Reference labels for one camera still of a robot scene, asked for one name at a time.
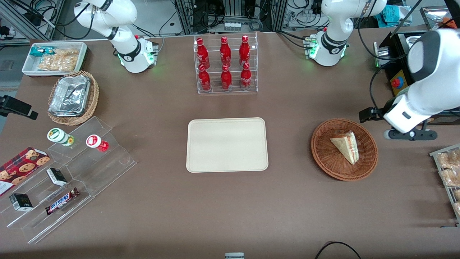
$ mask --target coca-cola bottle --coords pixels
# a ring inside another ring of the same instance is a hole
[[[240,66],[243,66],[244,63],[249,62],[249,51],[251,48],[249,47],[249,37],[247,35],[243,35],[241,37],[241,46],[240,46]]]
[[[222,79],[222,89],[225,92],[231,91],[232,84],[231,84],[231,74],[229,71],[229,66],[222,65],[222,74],[220,75],[220,78]]]
[[[198,49],[196,50],[196,54],[198,55],[198,61],[200,62],[200,64],[204,65],[205,69],[208,69],[210,66],[209,55],[207,53],[206,47],[203,45],[203,39],[196,39],[196,43],[198,44]]]
[[[226,36],[220,38],[220,60],[223,65],[231,66],[231,50]]]
[[[251,71],[248,62],[244,63],[243,71],[241,71],[240,87],[243,91],[248,91],[251,88]]]
[[[209,74],[206,71],[206,68],[203,64],[198,66],[198,78],[200,79],[201,88],[204,92],[211,91],[211,79],[209,78]]]

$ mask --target brown wicker basket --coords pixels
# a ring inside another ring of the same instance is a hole
[[[78,124],[82,124],[83,122],[89,120],[94,111],[96,110],[96,106],[98,105],[98,98],[99,98],[99,86],[98,82],[94,80],[94,77],[86,72],[86,71],[78,71],[75,73],[71,73],[68,75],[65,75],[64,77],[76,77],[76,76],[86,76],[91,79],[91,85],[90,85],[90,92],[88,93],[88,101],[86,102],[86,111],[85,113],[80,116],[80,117],[57,117],[53,116],[48,112],[48,116],[51,118],[56,123],[59,124],[65,124],[67,126],[75,126]],[[56,90],[57,82],[54,84],[53,89],[51,90],[50,97],[48,98],[48,105],[51,104],[51,100],[53,99],[54,96],[54,91]]]
[[[359,160],[354,165],[346,160],[330,140],[350,130],[355,134],[359,152]],[[321,169],[342,181],[357,181],[369,176],[379,156],[369,131],[354,121],[341,118],[327,120],[316,128],[311,137],[311,152]]]

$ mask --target white robotic arm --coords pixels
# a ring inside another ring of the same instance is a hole
[[[416,81],[401,92],[384,115],[401,133],[410,132],[432,115],[460,106],[460,30],[424,33],[408,53]]]
[[[153,44],[145,39],[136,39],[126,26],[134,23],[138,14],[130,0],[82,1],[75,5],[74,13],[77,16],[81,11],[78,22],[109,39],[126,70],[140,73],[156,64]]]
[[[350,18],[359,18],[363,10],[366,17],[379,14],[386,5],[386,0],[323,0],[321,11],[329,18],[327,31],[320,31],[310,36],[309,58],[323,66],[337,64],[345,51],[345,45],[353,31]]]

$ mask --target brown tablecloth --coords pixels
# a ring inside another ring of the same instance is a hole
[[[363,29],[368,46],[388,30]],[[310,137],[330,118],[358,121],[372,105],[374,61],[354,32],[334,67],[305,60],[276,33],[259,36],[259,92],[199,96],[193,37],[167,38],[158,65],[131,74],[109,41],[87,41],[84,70],[96,78],[95,115],[139,163],[37,245],[0,226],[0,258],[313,258],[327,241],[351,244],[364,258],[453,258],[460,255],[454,212],[429,152],[460,142],[458,126],[438,126],[435,141],[390,141],[384,122],[364,126],[379,148],[375,171],[341,182],[315,163]],[[0,135],[0,161],[26,147],[46,150],[55,124],[46,114],[56,78],[24,76],[17,97],[36,121],[10,115]],[[384,73],[374,95],[390,97]],[[262,117],[269,167],[260,172],[191,174],[185,168],[187,125],[193,119]],[[323,258],[352,258],[330,247]]]

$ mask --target acrylic bottle rack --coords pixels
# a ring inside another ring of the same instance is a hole
[[[243,91],[240,88],[240,78],[241,71],[243,68],[240,66],[240,45],[241,37],[247,35],[249,37],[249,47],[250,47],[250,71],[251,71],[251,87],[249,90]],[[232,75],[232,84],[233,88],[229,92],[225,92],[222,89],[222,83],[220,75],[222,73],[222,61],[220,60],[220,38],[215,38],[214,35],[199,35],[195,36],[193,44],[193,54],[195,56],[195,73],[196,73],[196,85],[199,94],[229,94],[229,93],[250,93],[257,92],[259,89],[258,86],[258,43],[257,43],[257,34],[256,33],[241,33],[241,34],[225,34],[228,37],[228,44],[231,49],[231,66],[230,73]],[[201,88],[200,80],[198,78],[198,56],[196,51],[198,45],[196,43],[197,38],[202,38],[204,46],[207,48],[209,54],[209,64],[210,67],[207,70],[209,77],[211,79],[211,91],[205,92]]]

